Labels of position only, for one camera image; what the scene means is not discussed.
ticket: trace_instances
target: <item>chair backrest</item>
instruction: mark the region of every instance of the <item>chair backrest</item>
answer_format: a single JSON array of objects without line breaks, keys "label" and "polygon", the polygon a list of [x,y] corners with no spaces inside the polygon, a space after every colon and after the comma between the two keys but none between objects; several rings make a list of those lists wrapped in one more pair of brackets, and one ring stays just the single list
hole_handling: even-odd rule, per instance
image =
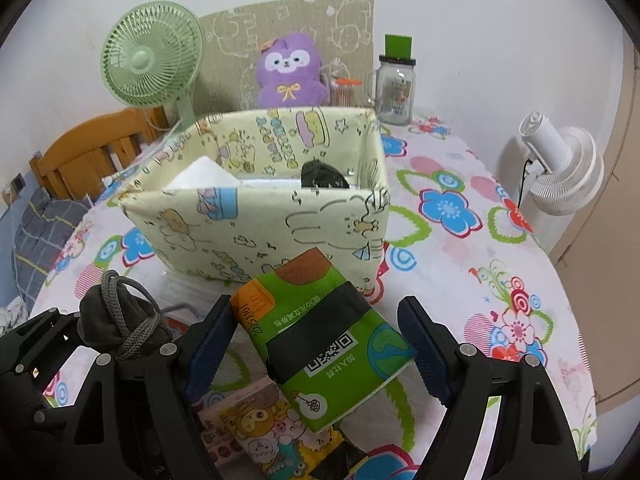
[{"label": "chair backrest", "polygon": [[126,168],[140,154],[140,140],[149,144],[159,137],[152,125],[167,128],[162,108],[125,108],[96,117],[69,130],[29,164],[52,196],[80,200],[88,194],[95,199],[104,189],[102,177],[118,171],[111,153]]}]

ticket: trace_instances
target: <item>beige door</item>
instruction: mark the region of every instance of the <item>beige door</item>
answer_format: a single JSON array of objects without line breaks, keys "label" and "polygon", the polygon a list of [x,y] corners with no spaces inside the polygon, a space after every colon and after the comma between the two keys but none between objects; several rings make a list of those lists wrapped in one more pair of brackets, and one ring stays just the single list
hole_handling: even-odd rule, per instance
[{"label": "beige door", "polygon": [[640,78],[612,175],[556,269],[587,350],[598,411],[640,394]]}]

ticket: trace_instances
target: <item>fan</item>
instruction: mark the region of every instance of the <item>fan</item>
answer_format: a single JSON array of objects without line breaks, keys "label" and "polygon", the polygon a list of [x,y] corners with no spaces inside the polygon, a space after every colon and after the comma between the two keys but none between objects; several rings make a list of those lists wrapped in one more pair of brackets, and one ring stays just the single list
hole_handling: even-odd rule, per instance
[{"label": "fan", "polygon": [[533,112],[522,121],[520,135],[533,159],[526,167],[522,195],[530,192],[540,210],[568,215],[596,196],[604,162],[587,130],[577,126],[556,130],[548,117]]},{"label": "fan", "polygon": [[135,108],[176,101],[183,128],[195,122],[193,85],[202,60],[197,17],[171,2],[134,7],[102,48],[102,79],[116,99]]}]

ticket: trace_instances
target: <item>tablecloth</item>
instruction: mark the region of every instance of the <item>tablecloth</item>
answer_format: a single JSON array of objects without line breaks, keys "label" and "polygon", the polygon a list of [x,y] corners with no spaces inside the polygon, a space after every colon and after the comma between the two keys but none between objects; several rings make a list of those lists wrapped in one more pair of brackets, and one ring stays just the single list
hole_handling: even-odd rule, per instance
[{"label": "tablecloth", "polygon": [[[416,116],[407,127],[382,126],[382,133],[392,206],[385,260],[367,300],[397,327],[398,302],[414,295],[435,322],[487,355],[519,360],[526,352],[535,354],[558,392],[581,457],[596,439],[589,365],[562,285],[530,225],[482,162],[433,114]],[[139,280],[153,295],[163,294],[166,268],[108,199],[78,226],[31,315],[52,306],[76,311],[107,268]],[[227,294],[238,286],[209,285]],[[96,355],[84,348],[75,352],[46,391],[52,404],[74,401]],[[201,405],[265,373],[239,329]],[[481,477],[497,412],[498,400],[492,399],[469,479]],[[443,414],[412,365],[340,428],[376,461],[381,480],[405,480],[414,476]],[[225,479],[261,478],[247,462],[231,463],[222,472]],[[359,473],[353,479],[363,480]]]}]

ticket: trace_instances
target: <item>green package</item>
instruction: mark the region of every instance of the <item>green package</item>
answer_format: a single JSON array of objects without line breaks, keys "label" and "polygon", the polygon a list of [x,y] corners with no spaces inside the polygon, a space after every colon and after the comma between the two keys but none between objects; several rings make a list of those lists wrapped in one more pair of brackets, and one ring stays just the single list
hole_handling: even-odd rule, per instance
[{"label": "green package", "polygon": [[318,248],[243,285],[231,305],[312,431],[352,412],[415,357]]}]

